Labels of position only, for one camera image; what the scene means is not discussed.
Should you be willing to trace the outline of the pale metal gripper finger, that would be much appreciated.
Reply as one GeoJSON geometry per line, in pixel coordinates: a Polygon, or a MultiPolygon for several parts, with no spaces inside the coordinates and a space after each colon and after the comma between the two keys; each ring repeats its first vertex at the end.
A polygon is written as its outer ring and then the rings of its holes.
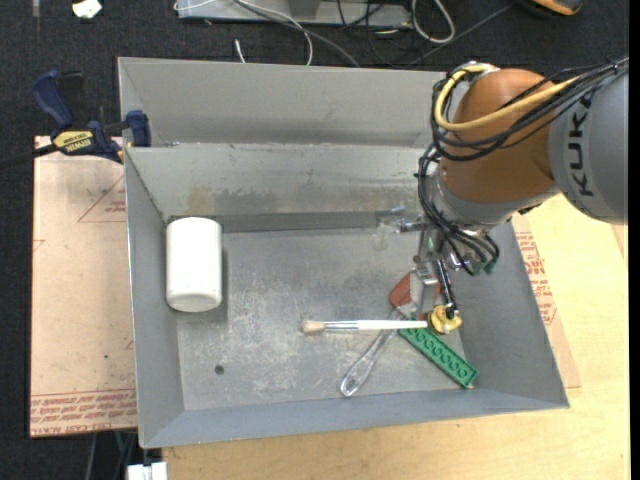
{"type": "Polygon", "coordinates": [[[404,206],[377,211],[373,247],[386,249],[392,234],[421,232],[426,225],[425,217],[419,213],[406,212],[404,206]]]}
{"type": "Polygon", "coordinates": [[[415,306],[415,315],[432,310],[439,285],[438,277],[428,267],[416,267],[410,273],[410,297],[415,306]]]}

